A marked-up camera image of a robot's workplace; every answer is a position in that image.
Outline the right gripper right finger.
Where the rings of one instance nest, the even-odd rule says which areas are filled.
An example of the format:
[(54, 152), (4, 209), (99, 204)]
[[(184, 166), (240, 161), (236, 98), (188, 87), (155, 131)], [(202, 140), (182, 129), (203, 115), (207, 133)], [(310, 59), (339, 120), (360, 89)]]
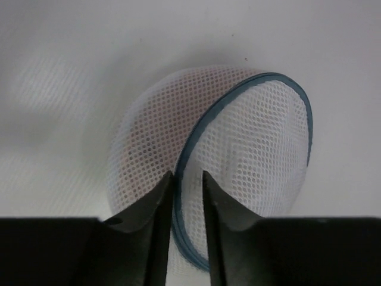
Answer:
[(202, 178), (212, 285), (379, 285), (380, 219), (274, 217)]

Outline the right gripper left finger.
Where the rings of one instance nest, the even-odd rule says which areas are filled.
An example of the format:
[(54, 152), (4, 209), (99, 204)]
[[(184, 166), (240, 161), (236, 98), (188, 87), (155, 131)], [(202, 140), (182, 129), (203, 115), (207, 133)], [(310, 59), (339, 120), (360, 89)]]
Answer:
[(3, 217), (2, 285), (164, 285), (174, 179), (110, 217)]

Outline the blue-trimmed white mesh laundry bag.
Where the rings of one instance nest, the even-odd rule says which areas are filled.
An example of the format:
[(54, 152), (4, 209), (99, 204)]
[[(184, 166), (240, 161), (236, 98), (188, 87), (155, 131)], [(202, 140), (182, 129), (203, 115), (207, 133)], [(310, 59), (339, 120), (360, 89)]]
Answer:
[[(307, 94), (289, 77), (227, 65), (184, 70), (195, 69), (210, 73), (215, 97), (186, 138), (174, 169), (168, 170), (179, 183), (168, 255), (168, 268), (178, 275), (209, 270), (203, 172), (256, 214), (283, 216), (304, 183), (313, 138)], [(110, 156), (108, 184), (114, 213), (131, 205), (117, 207), (110, 196)]]

